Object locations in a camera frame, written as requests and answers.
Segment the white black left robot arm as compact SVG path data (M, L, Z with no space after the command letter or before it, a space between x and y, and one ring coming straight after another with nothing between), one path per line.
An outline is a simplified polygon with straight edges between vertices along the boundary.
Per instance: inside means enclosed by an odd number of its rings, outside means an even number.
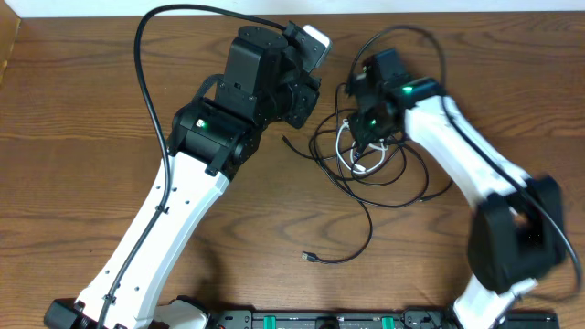
M257 151L272 122L304 125L318 96L314 75L332 46L316 28L242 27L223 73L180 109L149 195L102 271L72 300L48 308L49 328L203 328L207 313L182 299L158 302L197 225Z

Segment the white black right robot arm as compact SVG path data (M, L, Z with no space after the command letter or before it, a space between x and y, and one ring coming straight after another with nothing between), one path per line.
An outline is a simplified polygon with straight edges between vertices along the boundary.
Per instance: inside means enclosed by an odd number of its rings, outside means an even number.
M461 328L505 324L505 312L567 258L561 192L505 159L433 78L416 79L395 49L363 62L350 79L358 111L348 127L359 151L395 133L424 148L460 188L473 211L467 247L472 278L454 302Z

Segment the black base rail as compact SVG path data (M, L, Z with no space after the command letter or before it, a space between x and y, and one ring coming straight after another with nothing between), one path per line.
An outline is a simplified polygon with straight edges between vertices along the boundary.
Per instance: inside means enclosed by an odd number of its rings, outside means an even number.
M187 296L154 310L152 328L201 329L394 329L459 328L452 311L408 308L382 313L261 312L239 307L210 312Z

